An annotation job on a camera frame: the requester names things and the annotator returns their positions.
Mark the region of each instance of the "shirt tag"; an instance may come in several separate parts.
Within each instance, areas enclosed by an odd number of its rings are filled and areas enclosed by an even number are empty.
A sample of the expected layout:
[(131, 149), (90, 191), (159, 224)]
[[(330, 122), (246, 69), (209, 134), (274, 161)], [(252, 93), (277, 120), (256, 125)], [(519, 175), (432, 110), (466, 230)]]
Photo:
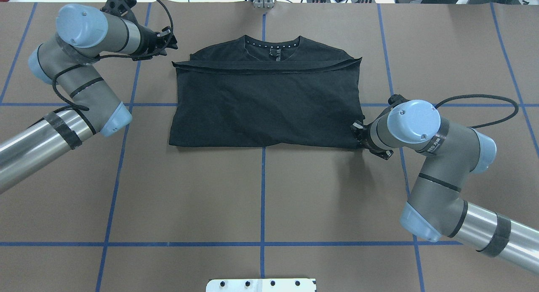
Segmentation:
[(281, 60), (281, 49), (273, 49), (271, 48), (269, 50), (269, 55), (273, 56), (275, 60), (278, 62)]

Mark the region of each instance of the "blue plastic cover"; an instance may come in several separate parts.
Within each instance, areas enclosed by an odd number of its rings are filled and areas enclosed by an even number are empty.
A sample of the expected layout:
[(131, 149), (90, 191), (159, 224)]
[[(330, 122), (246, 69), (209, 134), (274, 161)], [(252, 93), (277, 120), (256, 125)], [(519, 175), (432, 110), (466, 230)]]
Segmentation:
[(97, 8), (67, 4), (56, 17), (56, 31), (63, 41), (77, 48), (99, 44), (108, 32), (108, 22)]
[(496, 158), (496, 143), (493, 139), (471, 128), (479, 139), (479, 161), (470, 173), (483, 173)]
[(28, 58), (28, 66), (30, 68), (30, 71), (32, 71), (32, 73), (35, 75), (35, 77), (37, 77), (38, 79), (44, 81), (45, 83), (48, 83), (49, 85), (52, 85), (52, 79), (50, 79), (46, 74), (45, 72), (43, 71), (43, 69), (41, 68), (41, 65), (39, 64), (39, 60), (38, 60), (38, 50), (39, 50), (39, 47), (37, 47), (34, 52), (32, 52), (32, 54), (30, 55), (30, 57)]
[(120, 102), (114, 113), (110, 116), (103, 129), (100, 131), (102, 135), (110, 136), (122, 127), (127, 126), (133, 120), (133, 116), (129, 110)]
[(431, 139), (440, 129), (440, 114), (427, 101), (412, 100), (393, 108), (387, 116), (387, 128), (399, 141), (419, 144)]
[(426, 221), (408, 202), (406, 202), (403, 213), (400, 216), (400, 224), (410, 233), (429, 242), (437, 242), (441, 238), (441, 233)]

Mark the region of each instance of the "black shirt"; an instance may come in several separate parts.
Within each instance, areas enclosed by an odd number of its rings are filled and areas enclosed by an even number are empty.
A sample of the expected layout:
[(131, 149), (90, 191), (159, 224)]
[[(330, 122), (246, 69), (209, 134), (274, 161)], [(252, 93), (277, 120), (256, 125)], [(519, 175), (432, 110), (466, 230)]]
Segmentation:
[(364, 119), (361, 59), (298, 37), (269, 43), (244, 35), (174, 63), (178, 108), (174, 146), (358, 147), (350, 131)]

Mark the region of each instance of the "robotic arm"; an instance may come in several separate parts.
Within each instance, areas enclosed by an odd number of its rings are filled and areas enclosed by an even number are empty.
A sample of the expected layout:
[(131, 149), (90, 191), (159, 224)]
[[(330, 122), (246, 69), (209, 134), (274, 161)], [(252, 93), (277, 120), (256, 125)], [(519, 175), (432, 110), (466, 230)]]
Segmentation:
[(389, 103), (392, 109), (369, 125), (356, 121), (352, 130), (364, 148), (384, 159), (401, 147), (427, 156), (401, 225), (430, 242), (455, 238), (539, 275), (539, 231), (460, 198), (468, 174), (482, 173), (494, 161), (495, 142), (441, 117), (429, 102), (394, 95)]
[[(147, 60), (165, 56), (165, 48), (177, 49), (172, 20), (170, 27), (154, 32), (137, 22), (131, 11), (135, 4), (136, 0), (108, 0), (101, 10), (79, 4), (60, 10), (56, 34), (39, 45), (28, 63), (69, 106), (0, 144), (0, 194), (92, 135), (109, 136), (131, 122), (123, 102), (92, 64), (108, 57)], [(99, 56), (103, 51), (121, 55)], [(73, 102), (58, 93), (56, 83)]]

